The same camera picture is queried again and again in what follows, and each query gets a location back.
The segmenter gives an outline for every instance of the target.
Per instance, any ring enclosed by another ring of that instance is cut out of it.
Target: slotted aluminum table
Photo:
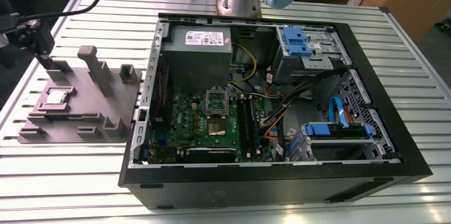
[[[92,0],[70,0],[65,10]],[[214,14],[214,0],[101,0],[86,14],[60,18],[52,56],[70,66],[94,45],[110,68],[144,68],[158,12]],[[451,222],[449,89],[398,27],[377,8],[293,3],[261,5],[266,18],[349,24],[433,175],[353,202],[148,211],[117,187],[124,144],[20,145],[17,132],[44,89],[33,61],[0,113],[0,221],[102,223],[441,223]]]

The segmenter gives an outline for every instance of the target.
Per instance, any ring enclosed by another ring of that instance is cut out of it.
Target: gray plastic block
[[[26,138],[44,139],[45,131],[38,126],[30,126],[28,128],[22,128],[18,131],[18,135]]]
[[[101,113],[93,113],[93,114],[84,114],[81,116],[82,121],[86,123],[102,123],[104,122],[104,115]]]
[[[102,129],[109,137],[120,137],[126,134],[126,127],[121,119],[118,119],[117,124],[113,125],[109,118],[105,118]]]
[[[61,72],[72,71],[72,68],[65,60],[53,60],[53,65]]]
[[[46,74],[53,81],[68,81],[61,70],[46,70]]]
[[[88,68],[72,68],[72,72],[65,72],[66,86],[60,85],[61,81],[48,81],[21,130],[22,133],[17,138],[21,144],[121,143],[126,141],[140,81],[124,84],[118,74],[120,69],[109,69],[110,96],[105,97],[92,82],[88,71]],[[140,70],[136,70],[136,77],[141,78]],[[68,111],[60,110],[62,104],[42,105],[52,90],[62,89],[69,92],[65,98]],[[46,111],[38,111],[42,106],[48,108]],[[29,133],[30,128],[36,127],[42,129],[44,134]],[[94,127],[96,130],[89,133],[86,129],[80,131],[80,127]]]
[[[118,75],[121,83],[124,84],[136,84],[136,82],[138,82],[134,67],[132,64],[122,64],[120,66]]]
[[[101,138],[101,132],[94,126],[78,126],[76,134],[80,138]]]
[[[109,85],[110,72],[106,63],[98,62],[96,54],[97,48],[94,46],[80,46],[77,56],[84,60],[86,67],[89,68],[89,76],[97,84],[102,95],[109,96],[112,94]]]

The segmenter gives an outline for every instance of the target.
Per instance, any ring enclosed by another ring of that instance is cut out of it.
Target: wire bundle
[[[61,13],[48,13],[48,14],[34,14],[30,16],[24,16],[20,18],[20,22],[26,22],[30,20],[41,19],[41,18],[52,18],[52,17],[61,17],[61,16],[70,16],[76,14],[82,14],[90,11],[90,9],[97,5],[100,0],[93,0],[92,4],[81,10],[70,11],[70,12],[61,12]]]

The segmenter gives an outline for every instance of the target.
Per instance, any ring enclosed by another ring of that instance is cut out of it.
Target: cable
[[[277,95],[272,94],[269,91],[270,83],[266,84],[266,96],[276,97]]]
[[[160,107],[161,107],[161,103],[162,103],[162,88],[161,88],[161,68],[158,67],[157,68],[157,76],[158,76],[158,80],[157,80],[157,95],[158,95],[158,101],[157,101],[157,107],[156,107],[156,111],[154,111],[154,115],[152,117],[152,119],[149,120],[148,123],[152,123],[154,118],[156,118],[156,115],[157,115],[157,112],[160,110]]]
[[[252,53],[248,51],[246,48],[244,48],[244,47],[240,46],[238,44],[232,44],[232,45],[236,46],[236,47],[238,47],[238,48],[241,48],[241,50],[245,51],[245,53],[246,53],[248,56],[250,57],[252,63],[253,63],[253,69],[252,69],[252,72],[250,72],[250,74],[249,74],[245,78],[242,78],[242,79],[240,79],[240,80],[229,80],[229,82],[241,82],[241,81],[245,81],[245,80],[248,80],[249,78],[252,78],[252,76],[254,75],[254,72],[256,72],[256,59],[254,59]]]
[[[228,82],[229,85],[232,85],[232,87],[241,93],[244,94],[248,94],[248,95],[254,95],[254,96],[261,96],[264,98],[274,98],[274,97],[270,97],[270,96],[265,96],[265,95],[261,95],[258,93],[253,93],[253,92],[249,92],[249,91],[245,91],[242,90],[242,88],[240,88],[237,85],[234,85],[233,83]]]
[[[346,71],[345,68],[338,68],[338,69],[334,69],[332,71],[324,71],[324,72],[318,73],[316,76],[313,76],[309,80],[300,83],[296,87],[293,87],[290,92],[281,99],[280,104],[278,104],[278,111],[281,111],[285,108],[285,106],[290,102],[290,100],[296,96],[298,96],[304,91],[306,91],[314,83],[317,83],[321,79],[326,78],[328,76],[332,76],[332,75],[336,75],[336,74],[342,74],[345,71]],[[269,117],[266,117],[262,122],[265,123],[266,121],[273,119],[274,114],[270,115]]]
[[[277,124],[277,122],[280,121],[282,115],[286,113],[286,111],[288,111],[288,110],[285,110],[284,113],[282,113],[282,114],[277,117],[277,119],[273,121],[273,123],[270,124],[270,126],[269,126],[266,132],[265,132],[264,135],[262,135],[262,138],[265,138],[265,139],[272,139],[272,140],[278,140],[277,138],[269,137],[268,134],[269,134],[270,129],[273,128],[273,126],[274,126],[274,125]]]
[[[253,92],[258,92],[258,91],[254,89],[253,85],[248,82],[248,80],[244,80],[242,82],[245,82],[245,84],[252,88],[252,91],[253,91]]]
[[[81,10],[77,10],[77,11],[72,11],[72,12],[36,14],[36,15],[21,17],[18,21],[20,22],[26,22],[26,21],[30,21],[30,20],[41,19],[41,18],[52,18],[52,17],[61,17],[61,16],[69,16],[69,15],[82,14],[85,12],[90,11],[90,9],[97,5],[98,1],[100,0],[93,0],[90,6],[88,6],[85,9],[81,9]]]

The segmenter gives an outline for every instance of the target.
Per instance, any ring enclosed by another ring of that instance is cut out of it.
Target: red cable
[[[157,75],[158,75],[158,80],[157,80],[157,93],[158,93],[158,102],[157,102],[157,107],[156,107],[156,111],[154,111],[154,115],[152,117],[152,119],[149,120],[149,123],[153,122],[157,112],[160,110],[161,107],[161,103],[162,103],[162,89],[161,89],[161,68],[157,68]]]

